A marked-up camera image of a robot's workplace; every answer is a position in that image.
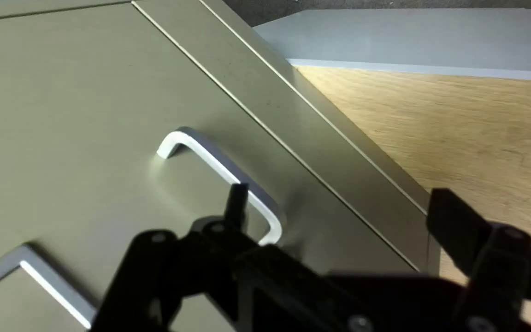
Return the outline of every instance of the silver handle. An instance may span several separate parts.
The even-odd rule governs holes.
[[[96,308],[76,291],[37,251],[24,243],[0,258],[0,280],[15,269],[24,269],[46,290],[83,328],[90,328]]]
[[[179,127],[160,142],[157,155],[160,159],[170,159],[177,153],[181,146],[192,149],[197,157],[201,157],[229,184],[247,183],[249,205],[253,205],[269,223],[269,231],[260,240],[260,245],[277,243],[282,238],[282,214],[275,199],[201,133],[194,131],[192,127]]]

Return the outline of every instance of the metal cabinet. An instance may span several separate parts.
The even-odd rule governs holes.
[[[39,6],[15,4],[13,15],[0,4],[0,256],[33,242],[94,310],[136,232],[171,229],[184,234],[195,218],[223,210],[227,181],[207,157],[183,151],[164,160],[157,155],[166,135],[186,125],[208,140],[208,151],[229,155],[229,166],[234,162],[269,194],[280,208],[278,243],[310,267],[321,273],[417,269],[407,253],[378,236],[337,192],[321,184],[299,153],[277,138],[277,125],[253,113],[273,107],[256,98],[269,85],[280,89],[269,77],[273,68],[260,68],[264,90],[253,98],[236,94],[247,79],[238,70],[253,72],[254,66],[223,57],[221,50],[236,53],[234,41],[219,44],[218,52],[184,48],[183,35],[170,37],[160,18],[149,15],[171,9],[192,22],[214,15],[201,2],[194,2],[201,7],[184,0],[153,2],[155,9],[111,2]],[[214,33],[218,41],[219,33],[232,33],[221,20],[212,24],[188,30],[190,39]],[[195,55],[221,70],[240,68],[212,74]],[[297,96],[293,103],[286,113],[302,111],[304,100]],[[308,124],[308,114],[302,116],[297,129]],[[271,223],[260,210],[249,210],[249,232],[256,240]],[[0,330],[87,326],[37,290],[22,271],[0,282]],[[183,328],[227,328],[203,301],[186,312]]]

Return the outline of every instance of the wooden floor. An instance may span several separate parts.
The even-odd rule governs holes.
[[[531,232],[531,81],[299,70],[426,190]],[[448,258],[441,275],[465,280]]]

